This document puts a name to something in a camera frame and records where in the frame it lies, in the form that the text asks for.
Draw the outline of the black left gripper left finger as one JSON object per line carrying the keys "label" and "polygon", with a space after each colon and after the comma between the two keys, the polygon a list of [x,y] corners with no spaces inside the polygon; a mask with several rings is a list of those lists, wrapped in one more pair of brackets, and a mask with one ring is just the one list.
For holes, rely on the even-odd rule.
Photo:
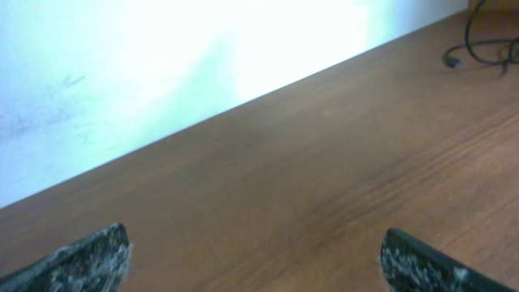
{"label": "black left gripper left finger", "polygon": [[116,291],[131,253],[126,227],[113,223],[1,277],[1,291]]}

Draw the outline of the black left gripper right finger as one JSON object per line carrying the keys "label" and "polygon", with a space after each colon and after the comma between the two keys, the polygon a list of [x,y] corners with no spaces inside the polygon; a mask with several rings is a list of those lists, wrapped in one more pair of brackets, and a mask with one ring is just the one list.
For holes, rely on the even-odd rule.
{"label": "black left gripper right finger", "polygon": [[390,290],[396,292],[513,292],[396,228],[384,235],[380,267]]}

